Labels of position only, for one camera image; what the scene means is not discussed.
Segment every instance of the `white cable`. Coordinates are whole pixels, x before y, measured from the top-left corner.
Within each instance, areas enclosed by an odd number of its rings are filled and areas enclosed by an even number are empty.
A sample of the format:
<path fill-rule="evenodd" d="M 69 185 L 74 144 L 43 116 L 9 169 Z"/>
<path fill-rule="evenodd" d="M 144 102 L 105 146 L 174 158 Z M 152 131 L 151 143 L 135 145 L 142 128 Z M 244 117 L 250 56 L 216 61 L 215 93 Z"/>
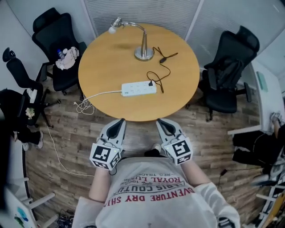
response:
<path fill-rule="evenodd" d="M 58 153 L 57 153 L 57 149 L 55 148 L 55 143 L 54 143 L 54 140 L 53 140 L 53 138 L 52 138 L 52 135 L 51 135 L 50 131 L 49 131 L 49 135 L 50 135 L 50 138 L 51 138 L 52 141 L 53 141 L 53 146 L 54 146 L 54 150 L 55 150 L 55 152 L 56 152 L 56 154 L 57 154 L 57 159 L 58 159 L 59 163 L 62 165 L 62 167 L 63 167 L 68 173 L 71 173 L 71 174 L 74 174 L 74 175 L 78 175 L 78 176 L 93 176 L 93 177 L 94 177 L 94 175 L 78 174 L 78 173 L 73 173 L 73 172 L 68 171 L 68 170 L 64 167 L 64 165 L 61 163 L 61 161 L 60 161 L 60 159 L 59 159 L 59 156 L 58 156 Z"/>
<path fill-rule="evenodd" d="M 78 113 L 83 113 L 83 114 L 85 114 L 85 115 L 93 115 L 94 110 L 95 110 L 95 107 L 91 104 L 90 101 L 88 101 L 88 99 L 93 98 L 93 97 L 96 97 L 96 96 L 101 95 L 101 94 L 112 94 L 112 93 L 121 93 L 121 92 L 122 92 L 121 90 L 103 92 L 103 93 L 99 93 L 99 94 L 92 95 L 91 97 L 88 97 L 88 98 L 84 98 L 84 100 L 83 100 L 80 104 L 77 104 L 76 102 L 74 102 L 73 104 L 74 104 L 74 105 L 77 105 L 76 111 L 77 111 Z M 90 107 L 93 107 L 93 112 L 92 112 L 92 113 L 85 113 L 84 110 L 87 110 L 87 109 L 89 109 Z"/>

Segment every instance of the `round wooden table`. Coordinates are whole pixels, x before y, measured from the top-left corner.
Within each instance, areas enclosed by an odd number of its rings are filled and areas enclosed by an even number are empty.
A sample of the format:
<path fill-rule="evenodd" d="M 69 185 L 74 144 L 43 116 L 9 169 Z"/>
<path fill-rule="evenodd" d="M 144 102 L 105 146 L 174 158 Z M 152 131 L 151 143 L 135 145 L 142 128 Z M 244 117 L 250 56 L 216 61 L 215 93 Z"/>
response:
<path fill-rule="evenodd" d="M 123 97 L 120 93 L 103 94 L 89 101 L 103 113 L 127 121 L 150 121 L 166 117 L 181 109 L 194 95 L 200 76 L 199 64 L 189 45 L 173 32 L 150 24 L 147 30 L 148 47 L 159 47 L 164 56 L 178 52 L 163 64 L 171 74 L 162 80 L 164 93 L 156 85 L 157 93 Z M 84 52 L 79 65 L 79 83 L 86 97 L 101 92 L 121 90 L 123 83 L 148 81 L 147 72 L 160 78 L 168 70 L 159 64 L 162 56 L 155 52 L 150 61 L 139 61 L 134 50 L 141 45 L 140 29 L 126 26 L 115 34 L 103 33 Z"/>

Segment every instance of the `white power strip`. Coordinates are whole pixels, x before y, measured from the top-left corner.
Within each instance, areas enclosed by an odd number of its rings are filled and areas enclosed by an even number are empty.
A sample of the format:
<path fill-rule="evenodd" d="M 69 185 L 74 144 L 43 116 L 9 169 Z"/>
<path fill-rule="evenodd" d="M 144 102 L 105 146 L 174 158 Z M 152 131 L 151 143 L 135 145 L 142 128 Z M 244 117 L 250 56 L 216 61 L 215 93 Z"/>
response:
<path fill-rule="evenodd" d="M 154 81 L 140 81 L 122 84 L 122 96 L 132 97 L 145 94 L 155 94 L 156 86 Z"/>

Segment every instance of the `power cord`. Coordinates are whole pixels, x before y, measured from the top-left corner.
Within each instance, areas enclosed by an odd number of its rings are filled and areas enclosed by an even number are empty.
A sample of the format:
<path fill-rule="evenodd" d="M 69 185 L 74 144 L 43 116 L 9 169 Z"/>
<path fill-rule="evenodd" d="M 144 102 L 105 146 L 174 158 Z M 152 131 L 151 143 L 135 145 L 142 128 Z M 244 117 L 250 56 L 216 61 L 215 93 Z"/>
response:
<path fill-rule="evenodd" d="M 68 173 L 71 173 L 71 174 L 73 174 L 73 175 L 78 175 L 78 176 L 93 176 L 93 177 L 94 177 L 94 175 L 78 174 L 78 173 L 73 173 L 73 172 L 68 171 L 68 170 L 64 167 L 64 165 L 61 163 L 61 161 L 60 161 L 60 159 L 59 159 L 58 152 L 57 152 L 57 149 L 56 149 L 56 147 L 55 147 L 55 143 L 54 143 L 54 140 L 53 140 L 53 138 L 52 138 L 52 135 L 51 135 L 50 131 L 49 131 L 49 135 L 50 135 L 50 138 L 51 138 L 52 141 L 53 141 L 53 147 L 54 147 L 54 150 L 55 150 L 55 152 L 56 152 L 56 154 L 57 154 L 58 162 L 61 164 L 61 166 L 62 166 Z M 111 176 L 116 175 L 116 174 L 117 174 L 117 166 L 115 166 L 115 169 L 116 169 L 116 172 L 115 172 L 114 174 L 111 174 L 111 172 L 109 171 L 109 175 L 111 175 Z"/>
<path fill-rule="evenodd" d="M 223 171 L 221 171 L 220 176 L 219 176 L 219 182 L 217 185 L 217 188 L 221 188 L 221 194 L 223 193 L 223 187 L 220 185 L 220 181 L 223 175 L 225 175 L 228 171 L 251 170 L 251 169 L 261 169 L 261 167 L 249 168 L 249 169 L 224 169 Z"/>
<path fill-rule="evenodd" d="M 157 47 L 157 48 L 156 48 L 156 47 L 153 47 L 152 49 L 153 49 L 153 52 L 154 52 L 154 53 L 155 53 L 155 50 L 156 50 L 159 54 L 161 54 L 161 55 L 163 56 L 163 58 L 162 58 L 161 60 L 159 60 L 159 64 L 160 64 L 161 66 L 165 67 L 166 69 L 168 69 L 168 70 L 169 70 L 169 73 L 168 73 L 167 75 L 163 76 L 162 78 L 160 78 L 157 73 L 155 73 L 155 72 L 153 72 L 153 71 L 148 71 L 148 72 L 147 72 L 147 78 L 148 78 L 150 81 L 154 81 L 157 85 L 159 85 L 159 86 L 160 86 L 160 89 L 161 89 L 161 92 L 164 93 L 164 89 L 163 89 L 161 80 L 163 80 L 164 78 L 166 78 L 167 76 L 169 76 L 169 75 L 171 74 L 171 70 L 170 70 L 167 66 L 163 65 L 163 63 L 164 63 L 168 58 L 177 55 L 178 52 L 166 57 L 166 56 L 164 56 L 164 55 L 162 54 L 162 51 L 160 50 L 159 47 Z M 158 80 L 150 79 L 149 73 L 153 73 L 153 74 L 158 78 Z"/>
<path fill-rule="evenodd" d="M 54 146 L 54 150 L 55 150 L 55 152 L 56 152 L 56 154 L 57 154 L 58 162 L 61 164 L 61 166 L 62 166 L 68 173 L 71 173 L 71 174 L 73 174 L 73 175 L 78 175 L 78 176 L 93 176 L 93 177 L 94 177 L 94 175 L 78 174 L 78 173 L 73 173 L 73 172 L 68 171 L 68 170 L 64 167 L 64 165 L 61 163 L 61 161 L 60 161 L 60 159 L 59 159 L 59 156 L 58 156 L 58 153 L 57 153 L 57 149 L 56 149 L 56 147 L 55 147 L 55 143 L 54 143 L 54 140 L 53 140 L 53 138 L 52 138 L 52 135 L 51 135 L 50 131 L 49 131 L 49 135 L 50 135 L 50 138 L 51 138 L 52 141 L 53 141 L 53 146 Z"/>
<path fill-rule="evenodd" d="M 88 98 L 86 98 L 86 97 L 84 96 L 85 98 L 84 98 L 84 100 L 83 100 L 80 104 L 77 104 L 76 102 L 74 102 L 73 105 L 77 105 L 76 111 L 77 111 L 78 113 L 83 113 L 83 114 L 85 114 L 85 115 L 93 115 L 94 110 L 95 110 L 95 107 L 91 104 L 90 101 L 88 101 L 88 99 L 93 98 L 93 97 L 96 97 L 96 96 L 101 95 L 101 94 L 112 94 L 112 93 L 121 93 L 121 92 L 122 92 L 121 90 L 116 90 L 116 91 L 109 91 L 109 92 L 98 93 L 98 94 L 92 95 L 92 96 L 90 96 L 90 97 L 88 97 Z M 92 113 L 86 113 L 86 112 L 84 112 L 85 110 L 89 109 L 90 107 L 93 107 L 93 112 L 92 112 Z"/>

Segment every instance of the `white cloth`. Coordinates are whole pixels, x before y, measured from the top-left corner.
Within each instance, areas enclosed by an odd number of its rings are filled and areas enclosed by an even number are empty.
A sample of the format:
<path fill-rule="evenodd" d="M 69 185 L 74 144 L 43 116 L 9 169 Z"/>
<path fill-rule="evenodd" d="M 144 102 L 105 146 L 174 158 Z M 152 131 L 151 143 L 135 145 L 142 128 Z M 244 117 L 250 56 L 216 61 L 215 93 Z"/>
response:
<path fill-rule="evenodd" d="M 122 160 L 111 179 L 104 204 L 79 199 L 73 228 L 216 228 L 220 218 L 240 227 L 213 183 L 192 187 L 167 158 Z"/>
<path fill-rule="evenodd" d="M 69 69 L 75 64 L 75 60 L 79 56 L 79 51 L 77 48 L 72 47 L 69 49 L 64 57 L 64 59 L 59 59 L 55 62 L 57 67 L 61 70 Z"/>
<path fill-rule="evenodd" d="M 37 90 L 31 90 L 30 88 L 27 89 L 27 94 L 30 97 L 30 103 L 34 103 L 37 97 Z"/>

